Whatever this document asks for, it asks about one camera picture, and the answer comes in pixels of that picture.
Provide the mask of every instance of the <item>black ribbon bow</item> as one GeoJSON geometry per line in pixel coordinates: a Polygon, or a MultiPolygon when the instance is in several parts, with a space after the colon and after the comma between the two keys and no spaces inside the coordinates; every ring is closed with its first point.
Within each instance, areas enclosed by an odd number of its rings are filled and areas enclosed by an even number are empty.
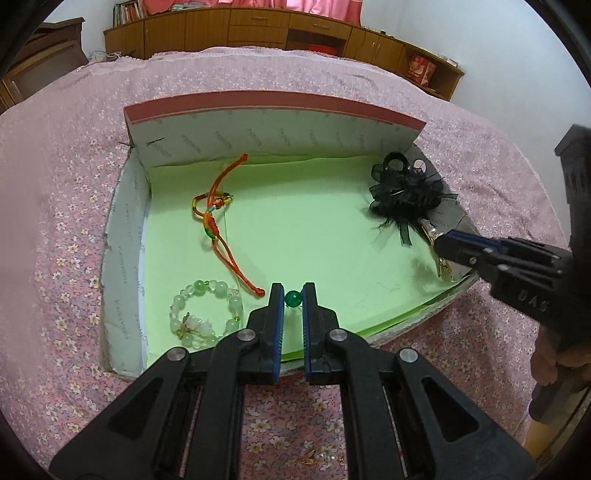
{"type": "Polygon", "coordinates": [[[409,226],[420,231],[419,221],[427,218],[441,200],[457,198],[456,194],[443,193],[437,172],[428,176],[422,168],[411,166],[400,152],[389,153],[383,163],[376,163],[371,176],[378,184],[369,189],[374,198],[369,211],[386,218],[381,227],[395,222],[404,245],[411,245],[409,226]]]}

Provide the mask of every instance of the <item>human hand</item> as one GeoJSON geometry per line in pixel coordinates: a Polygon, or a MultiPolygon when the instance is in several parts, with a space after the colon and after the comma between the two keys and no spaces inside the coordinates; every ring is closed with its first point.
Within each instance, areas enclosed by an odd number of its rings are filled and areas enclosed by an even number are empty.
{"type": "Polygon", "coordinates": [[[557,353],[546,328],[540,326],[531,356],[531,376],[541,385],[550,385],[558,378],[558,365],[580,369],[582,380],[591,381],[591,342],[583,342],[557,353]]]}

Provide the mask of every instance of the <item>pink curtain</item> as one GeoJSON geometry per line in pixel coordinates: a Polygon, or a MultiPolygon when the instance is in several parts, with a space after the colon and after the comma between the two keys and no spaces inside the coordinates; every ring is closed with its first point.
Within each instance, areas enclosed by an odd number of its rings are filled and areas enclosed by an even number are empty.
{"type": "MultiPolygon", "coordinates": [[[[174,4],[186,4],[192,0],[144,0],[150,15],[165,12],[174,4]]],[[[213,7],[217,4],[231,4],[233,7],[258,7],[293,10],[309,14],[322,15],[361,25],[362,0],[200,0],[213,7]]]]}

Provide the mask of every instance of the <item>jade bead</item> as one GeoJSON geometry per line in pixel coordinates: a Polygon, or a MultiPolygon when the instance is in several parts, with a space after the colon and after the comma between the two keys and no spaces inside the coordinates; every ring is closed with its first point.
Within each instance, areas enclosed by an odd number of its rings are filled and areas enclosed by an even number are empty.
{"type": "Polygon", "coordinates": [[[205,348],[211,348],[217,345],[217,337],[215,335],[210,335],[203,339],[203,346],[205,348]]]}
{"type": "Polygon", "coordinates": [[[242,299],[240,297],[231,297],[228,300],[228,309],[236,317],[242,316],[242,299]]]}
{"type": "Polygon", "coordinates": [[[193,288],[195,295],[203,295],[207,291],[207,287],[205,286],[205,282],[203,280],[197,280],[193,284],[193,288]]]}
{"type": "Polygon", "coordinates": [[[288,307],[295,308],[301,305],[301,293],[291,290],[285,294],[285,304],[288,307]]]}
{"type": "Polygon", "coordinates": [[[224,298],[228,295],[228,284],[224,281],[217,282],[216,285],[216,297],[219,299],[224,298]]]}
{"type": "Polygon", "coordinates": [[[180,320],[170,320],[170,331],[176,335],[177,330],[181,328],[180,320]]]}
{"type": "Polygon", "coordinates": [[[224,336],[230,335],[231,333],[237,332],[240,328],[240,320],[230,319],[226,322],[226,330],[224,336]]]}
{"type": "Polygon", "coordinates": [[[185,333],[181,340],[181,345],[185,348],[192,348],[193,347],[193,335],[190,333],[185,333]]]}
{"type": "Polygon", "coordinates": [[[185,305],[184,297],[182,295],[175,295],[173,298],[173,305],[182,310],[185,305]]]}

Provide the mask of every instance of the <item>red bowl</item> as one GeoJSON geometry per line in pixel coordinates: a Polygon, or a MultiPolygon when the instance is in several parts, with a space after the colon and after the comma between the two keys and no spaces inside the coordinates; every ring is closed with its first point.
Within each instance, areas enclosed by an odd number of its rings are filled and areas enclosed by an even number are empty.
{"type": "Polygon", "coordinates": [[[337,50],[333,47],[327,47],[326,45],[316,45],[310,44],[308,45],[308,51],[316,51],[319,53],[326,53],[327,55],[333,55],[336,57],[337,50]]]}

